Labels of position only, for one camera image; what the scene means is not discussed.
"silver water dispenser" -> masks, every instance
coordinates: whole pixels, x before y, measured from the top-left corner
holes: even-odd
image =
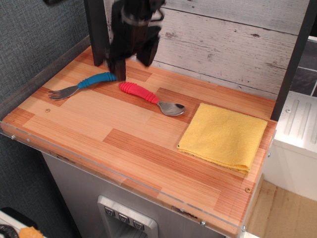
[[[108,238],[159,238],[156,221],[131,208],[101,195],[98,208]]]

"fork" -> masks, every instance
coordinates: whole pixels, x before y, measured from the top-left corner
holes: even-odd
[[[75,86],[71,86],[57,91],[49,91],[49,93],[51,93],[49,94],[49,98],[53,100],[62,100],[73,95],[78,89],[86,88],[92,84],[99,82],[110,82],[115,80],[117,80],[117,78],[114,76],[114,74],[110,72],[96,74],[94,76],[86,78],[85,80],[81,81]]]

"metal spoon head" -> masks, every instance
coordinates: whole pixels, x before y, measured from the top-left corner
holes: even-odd
[[[157,104],[161,111],[167,116],[178,116],[186,111],[186,108],[183,105],[177,103],[159,101]]]

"blue silicone handle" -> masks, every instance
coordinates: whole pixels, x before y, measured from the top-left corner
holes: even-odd
[[[116,81],[116,80],[117,78],[114,76],[113,73],[105,72],[105,73],[96,74],[94,76],[86,78],[85,80],[77,84],[77,87],[81,89],[81,88],[86,88],[94,83],[110,82],[110,81]]]

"white vent grille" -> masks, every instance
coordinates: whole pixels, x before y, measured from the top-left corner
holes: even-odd
[[[274,139],[317,153],[317,98],[290,91]]]

